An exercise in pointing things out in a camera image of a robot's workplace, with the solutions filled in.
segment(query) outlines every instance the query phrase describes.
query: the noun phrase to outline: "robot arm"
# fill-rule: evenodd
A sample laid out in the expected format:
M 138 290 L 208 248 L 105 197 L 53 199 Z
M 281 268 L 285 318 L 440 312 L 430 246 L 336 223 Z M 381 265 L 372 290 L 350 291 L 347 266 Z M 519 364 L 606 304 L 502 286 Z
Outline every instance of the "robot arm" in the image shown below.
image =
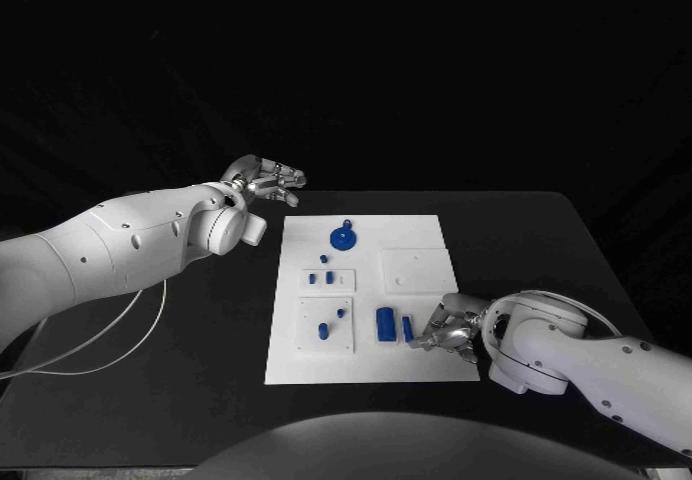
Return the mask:
M 255 198 L 297 206 L 296 170 L 254 155 L 219 182 L 114 198 L 49 230 L 0 242 L 0 352 L 40 320 L 98 298 L 137 292 L 195 260 L 255 246 L 265 221 Z
M 564 394 L 572 382 L 598 413 L 692 456 L 692 359 L 620 335 L 607 321 L 614 337 L 585 339 L 581 304 L 546 294 L 493 302 L 447 294 L 409 346 L 441 347 L 476 363 L 470 340 L 482 332 L 495 382 L 518 394 L 546 395 Z

